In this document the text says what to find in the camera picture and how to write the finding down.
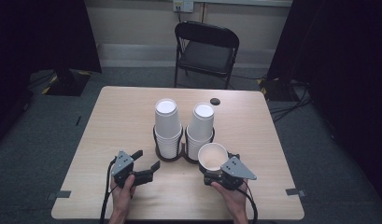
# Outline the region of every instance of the wooden table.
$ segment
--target wooden table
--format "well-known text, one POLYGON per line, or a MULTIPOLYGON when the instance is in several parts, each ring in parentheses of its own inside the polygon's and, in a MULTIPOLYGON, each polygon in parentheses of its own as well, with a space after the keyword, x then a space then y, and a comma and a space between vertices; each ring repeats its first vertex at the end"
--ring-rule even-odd
MULTIPOLYGON (((69 198, 58 198, 51 211, 54 218, 99 218, 106 187, 106 170, 119 150, 144 156, 134 163, 146 170, 158 160, 153 139, 155 104, 162 98, 176 101, 184 127, 194 106, 219 98, 214 105, 214 142, 232 153, 258 177, 250 180, 259 219, 298 220, 304 209, 294 189, 290 169, 277 137, 268 107, 258 91, 217 91, 165 88, 104 87, 80 140, 61 190, 69 198)), ((248 218, 253 211, 248 202, 248 218)), ((106 218, 112 213, 109 199, 106 218)), ((221 220, 231 219, 221 196, 205 186, 198 166, 183 158, 161 161, 153 182, 139 186, 132 199, 133 220, 221 220)))

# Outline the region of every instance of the human hand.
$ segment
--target human hand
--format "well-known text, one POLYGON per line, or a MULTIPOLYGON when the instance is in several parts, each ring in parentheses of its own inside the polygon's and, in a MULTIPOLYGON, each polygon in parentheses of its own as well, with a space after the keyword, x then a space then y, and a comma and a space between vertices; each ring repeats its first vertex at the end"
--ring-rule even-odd
MULTIPOLYGON (((226 208, 233 217, 234 224, 245 224, 248 223, 247 212, 246 212, 246 196, 237 190, 228 190, 224 188, 221 184, 217 182, 212 182, 211 187, 216 189, 221 195, 226 203, 226 208)), ((247 191, 247 185, 243 183, 240 189, 244 192, 247 191)))
POLYGON ((117 187, 114 178, 111 178, 111 189, 113 199, 113 211, 109 224, 122 224, 126 220, 130 212, 130 200, 135 193, 135 187, 133 187, 135 177, 129 175, 124 182, 123 189, 117 187))

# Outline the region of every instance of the chair backrest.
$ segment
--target chair backrest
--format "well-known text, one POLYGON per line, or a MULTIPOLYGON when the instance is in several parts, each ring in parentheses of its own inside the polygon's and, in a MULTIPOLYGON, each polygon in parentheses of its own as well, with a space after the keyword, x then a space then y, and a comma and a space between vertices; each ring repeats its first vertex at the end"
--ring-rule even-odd
POLYGON ((175 32, 179 45, 180 39, 186 39, 224 48, 238 49, 240 42, 233 31, 198 21, 183 21, 176 26, 175 32))

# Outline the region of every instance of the black curtain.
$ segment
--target black curtain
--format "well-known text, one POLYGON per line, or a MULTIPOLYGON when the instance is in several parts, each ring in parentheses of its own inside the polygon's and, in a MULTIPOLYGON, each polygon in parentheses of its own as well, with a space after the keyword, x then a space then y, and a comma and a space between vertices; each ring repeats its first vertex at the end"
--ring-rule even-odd
POLYGON ((101 73, 84 1, 0 0, 0 126, 30 75, 55 66, 101 73))
POLYGON ((336 141, 382 198, 382 0, 294 0, 268 78, 310 83, 336 141))

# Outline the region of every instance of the electrical outlet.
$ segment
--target electrical outlet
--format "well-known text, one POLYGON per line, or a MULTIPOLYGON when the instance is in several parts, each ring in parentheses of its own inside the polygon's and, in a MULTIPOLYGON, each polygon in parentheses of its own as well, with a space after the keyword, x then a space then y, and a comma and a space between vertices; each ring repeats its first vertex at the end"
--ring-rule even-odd
POLYGON ((173 1, 173 11, 184 11, 184 1, 173 1))
POLYGON ((181 12, 193 12, 193 2, 192 1, 173 1, 173 11, 181 12))

